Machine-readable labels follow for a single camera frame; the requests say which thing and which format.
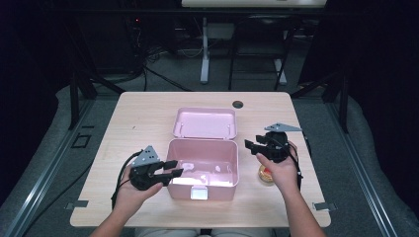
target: box lid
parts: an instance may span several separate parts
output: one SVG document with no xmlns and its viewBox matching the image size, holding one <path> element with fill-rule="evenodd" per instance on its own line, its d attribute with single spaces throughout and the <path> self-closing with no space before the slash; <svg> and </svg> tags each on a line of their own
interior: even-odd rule
<svg viewBox="0 0 419 237">
<path fill-rule="evenodd" d="M 173 134 L 182 138 L 233 139 L 237 135 L 235 111 L 214 108 L 181 108 Z"/>
</svg>

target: silver metal bracket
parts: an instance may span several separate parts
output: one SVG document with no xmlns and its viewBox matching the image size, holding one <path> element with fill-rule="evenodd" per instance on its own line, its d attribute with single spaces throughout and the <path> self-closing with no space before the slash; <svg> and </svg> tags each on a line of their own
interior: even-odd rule
<svg viewBox="0 0 419 237">
<path fill-rule="evenodd" d="M 335 203 L 327 203 L 327 202 L 321 202 L 321 203 L 314 203 L 313 208 L 315 210 L 327 210 L 327 211 L 333 211 L 337 210 L 338 207 Z"/>
<path fill-rule="evenodd" d="M 265 130 L 281 132 L 281 131 L 302 131 L 301 128 L 291 125 L 286 125 L 280 122 L 265 126 Z"/>
<path fill-rule="evenodd" d="M 69 202 L 64 209 L 73 210 L 74 207 L 86 207 L 87 203 L 89 203 L 88 200 L 77 200 L 75 202 Z"/>
<path fill-rule="evenodd" d="M 152 146 L 147 146 L 131 163 L 131 167 L 144 166 L 160 162 L 157 152 Z"/>
</svg>

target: person's right hand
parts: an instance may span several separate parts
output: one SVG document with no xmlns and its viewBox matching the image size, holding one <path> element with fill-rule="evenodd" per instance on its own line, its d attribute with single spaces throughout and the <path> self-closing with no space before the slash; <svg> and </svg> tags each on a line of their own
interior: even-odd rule
<svg viewBox="0 0 419 237">
<path fill-rule="evenodd" d="M 290 142 L 290 146 L 291 155 L 298 160 L 298 157 L 296 156 L 296 146 L 292 142 Z M 256 154 L 256 157 L 263 166 L 271 171 L 272 179 L 281 193 L 298 189 L 296 184 L 296 167 L 290 156 L 278 164 L 272 162 L 260 153 Z"/>
</svg>

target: pink plastic container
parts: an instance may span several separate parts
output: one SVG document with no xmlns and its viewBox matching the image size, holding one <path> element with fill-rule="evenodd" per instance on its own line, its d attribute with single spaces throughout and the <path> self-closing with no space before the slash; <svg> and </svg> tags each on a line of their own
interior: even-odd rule
<svg viewBox="0 0 419 237">
<path fill-rule="evenodd" d="M 172 198 L 231 200 L 238 184 L 235 112 L 182 108 L 173 129 L 167 161 L 177 160 L 183 174 L 167 187 Z"/>
</svg>

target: finger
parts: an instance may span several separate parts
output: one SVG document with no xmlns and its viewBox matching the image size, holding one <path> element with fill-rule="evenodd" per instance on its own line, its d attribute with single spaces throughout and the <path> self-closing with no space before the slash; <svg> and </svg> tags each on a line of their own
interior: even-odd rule
<svg viewBox="0 0 419 237">
<path fill-rule="evenodd" d="M 272 162 L 261 153 L 257 153 L 256 158 L 258 158 L 258 161 L 268 169 L 272 165 Z"/>
<path fill-rule="evenodd" d="M 163 188 L 163 183 L 157 183 L 153 186 L 151 186 L 148 190 L 146 190 L 147 198 L 153 197 L 155 194 L 157 194 L 161 188 Z"/>
</svg>

